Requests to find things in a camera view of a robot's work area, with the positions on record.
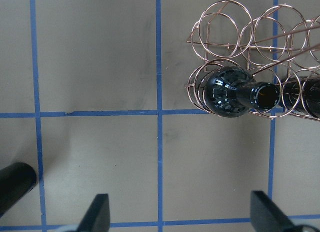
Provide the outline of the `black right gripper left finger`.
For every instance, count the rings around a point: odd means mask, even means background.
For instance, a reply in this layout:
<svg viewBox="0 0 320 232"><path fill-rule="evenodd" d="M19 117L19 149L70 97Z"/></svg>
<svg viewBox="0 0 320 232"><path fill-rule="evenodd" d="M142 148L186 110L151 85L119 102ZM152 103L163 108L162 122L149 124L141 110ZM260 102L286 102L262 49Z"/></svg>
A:
<svg viewBox="0 0 320 232"><path fill-rule="evenodd" d="M77 231L109 231L110 225L109 195L97 194L79 223Z"/></svg>

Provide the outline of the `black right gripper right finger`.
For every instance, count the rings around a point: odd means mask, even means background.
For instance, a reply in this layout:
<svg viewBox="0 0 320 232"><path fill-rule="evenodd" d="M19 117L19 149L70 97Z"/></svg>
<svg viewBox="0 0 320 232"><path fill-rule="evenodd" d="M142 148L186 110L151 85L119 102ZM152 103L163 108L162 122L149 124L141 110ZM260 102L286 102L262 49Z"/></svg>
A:
<svg viewBox="0 0 320 232"><path fill-rule="evenodd" d="M293 231L294 223L261 190L250 193L250 222L254 230Z"/></svg>

